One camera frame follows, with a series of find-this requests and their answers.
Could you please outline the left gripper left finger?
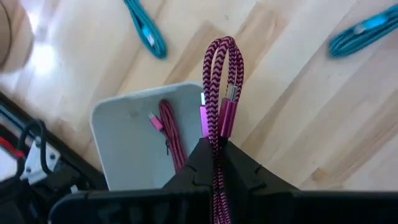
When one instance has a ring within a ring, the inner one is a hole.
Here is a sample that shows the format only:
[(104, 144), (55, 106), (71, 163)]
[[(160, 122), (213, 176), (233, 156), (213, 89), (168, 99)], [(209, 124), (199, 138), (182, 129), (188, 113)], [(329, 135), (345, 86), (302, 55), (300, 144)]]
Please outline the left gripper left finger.
[(201, 138), (183, 168), (162, 188), (69, 194), (50, 210), (56, 223), (211, 223), (213, 153)]

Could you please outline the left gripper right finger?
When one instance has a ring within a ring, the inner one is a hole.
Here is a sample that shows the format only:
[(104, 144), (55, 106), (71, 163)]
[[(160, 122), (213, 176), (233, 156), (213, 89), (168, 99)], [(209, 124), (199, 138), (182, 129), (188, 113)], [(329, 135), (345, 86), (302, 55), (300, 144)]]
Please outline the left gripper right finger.
[(396, 191), (300, 190), (230, 141), (224, 184), (233, 223), (397, 224)]

